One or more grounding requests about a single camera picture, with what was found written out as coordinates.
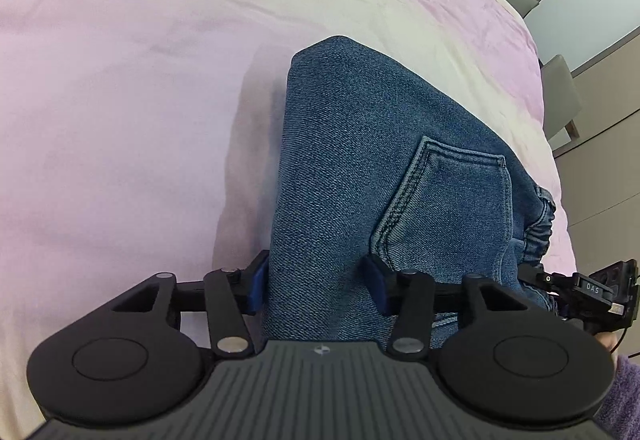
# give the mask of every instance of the bed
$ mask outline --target bed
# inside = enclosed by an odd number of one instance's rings
[[[575,270],[536,47],[505,0],[0,0],[0,438],[42,422],[41,340],[153,273],[268,248],[290,59],[337,34],[507,142],[558,204],[546,269]]]

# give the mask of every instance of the ribbed gray panel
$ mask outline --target ribbed gray panel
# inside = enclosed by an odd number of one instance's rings
[[[83,430],[50,421],[31,440],[606,440],[594,423],[516,431],[468,415],[420,364],[375,343],[271,341],[251,360],[220,364],[180,409],[126,429]]]

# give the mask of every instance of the person's hand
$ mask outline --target person's hand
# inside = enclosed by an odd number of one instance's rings
[[[602,332],[600,334],[596,334],[596,339],[602,346],[604,346],[607,350],[611,351],[618,344],[618,337],[612,332]],[[611,359],[613,360],[613,365],[618,368],[618,351],[616,350],[611,354]]]

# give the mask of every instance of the denim fabric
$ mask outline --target denim fabric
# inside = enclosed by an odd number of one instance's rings
[[[335,36],[293,57],[271,238],[268,338],[384,343],[357,265],[373,252],[439,282],[517,280],[548,248],[554,203],[493,131],[393,59]],[[457,329],[436,316],[433,346]]]

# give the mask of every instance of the fuzzy purple sweater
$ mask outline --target fuzzy purple sweater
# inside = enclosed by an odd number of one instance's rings
[[[618,357],[613,385],[595,421],[616,440],[640,440],[640,366]]]

